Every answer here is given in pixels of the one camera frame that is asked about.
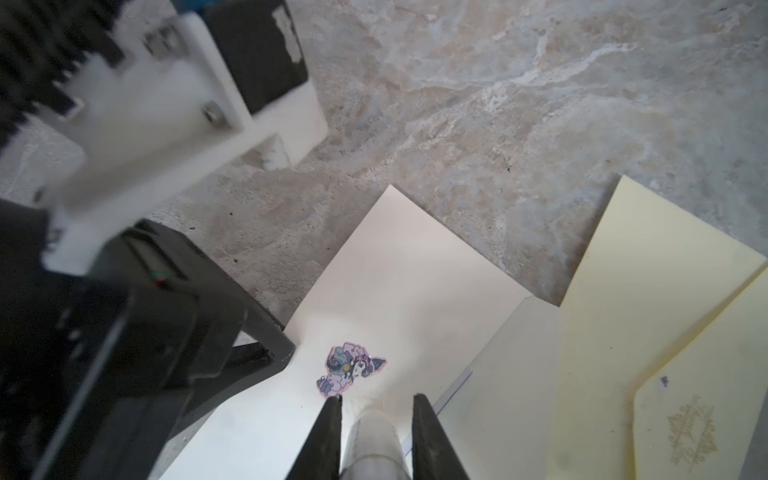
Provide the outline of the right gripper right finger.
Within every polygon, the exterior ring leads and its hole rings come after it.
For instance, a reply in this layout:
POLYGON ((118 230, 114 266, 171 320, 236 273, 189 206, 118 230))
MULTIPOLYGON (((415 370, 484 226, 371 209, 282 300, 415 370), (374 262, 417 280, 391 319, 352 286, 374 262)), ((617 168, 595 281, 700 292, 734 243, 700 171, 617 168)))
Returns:
POLYGON ((414 480, 469 479, 424 394, 414 396, 411 433, 414 480))

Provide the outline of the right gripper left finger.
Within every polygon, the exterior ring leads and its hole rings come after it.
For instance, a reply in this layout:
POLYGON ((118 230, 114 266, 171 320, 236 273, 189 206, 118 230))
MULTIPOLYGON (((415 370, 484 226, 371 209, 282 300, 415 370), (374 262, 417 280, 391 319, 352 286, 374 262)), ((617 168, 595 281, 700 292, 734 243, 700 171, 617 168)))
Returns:
POLYGON ((342 397, 328 397, 287 480, 338 480, 341 468, 342 397))

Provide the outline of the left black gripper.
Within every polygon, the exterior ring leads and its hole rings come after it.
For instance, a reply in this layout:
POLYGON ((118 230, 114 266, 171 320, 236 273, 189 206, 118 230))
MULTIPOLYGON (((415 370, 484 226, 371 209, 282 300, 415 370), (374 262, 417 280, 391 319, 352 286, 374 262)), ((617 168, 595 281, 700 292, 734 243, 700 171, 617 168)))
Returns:
POLYGON ((186 236, 143 220, 83 275, 44 212, 1 204, 1 475, 144 479, 165 442, 282 372, 284 327, 186 236))

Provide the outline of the white glue stick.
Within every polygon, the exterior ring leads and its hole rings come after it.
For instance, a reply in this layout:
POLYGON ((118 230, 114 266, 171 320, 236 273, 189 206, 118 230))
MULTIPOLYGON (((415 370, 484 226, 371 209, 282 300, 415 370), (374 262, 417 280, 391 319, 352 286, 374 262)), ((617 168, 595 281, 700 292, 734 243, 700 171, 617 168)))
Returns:
POLYGON ((340 479, 410 479, 397 432, 382 412, 366 410, 353 425, 340 479))

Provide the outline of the cream white envelope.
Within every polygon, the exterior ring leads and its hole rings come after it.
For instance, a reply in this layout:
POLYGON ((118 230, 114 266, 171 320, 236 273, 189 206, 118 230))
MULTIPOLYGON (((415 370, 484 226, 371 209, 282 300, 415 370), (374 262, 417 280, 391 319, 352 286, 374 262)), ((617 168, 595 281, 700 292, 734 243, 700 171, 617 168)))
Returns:
POLYGON ((389 187, 289 321, 288 366, 218 407, 165 475, 284 478, 323 405, 327 358, 343 347, 382 361, 335 385, 344 435, 377 410, 409 452, 420 393, 471 478, 542 479, 560 320, 556 306, 389 187))

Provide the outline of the yellow manila envelope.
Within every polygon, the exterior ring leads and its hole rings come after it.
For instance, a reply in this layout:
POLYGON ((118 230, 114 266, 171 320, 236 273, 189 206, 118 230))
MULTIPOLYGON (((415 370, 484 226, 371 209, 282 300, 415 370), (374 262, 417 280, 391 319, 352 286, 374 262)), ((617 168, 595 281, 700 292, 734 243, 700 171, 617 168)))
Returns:
POLYGON ((560 306, 548 477, 632 478, 637 390, 765 264, 622 177, 560 306))

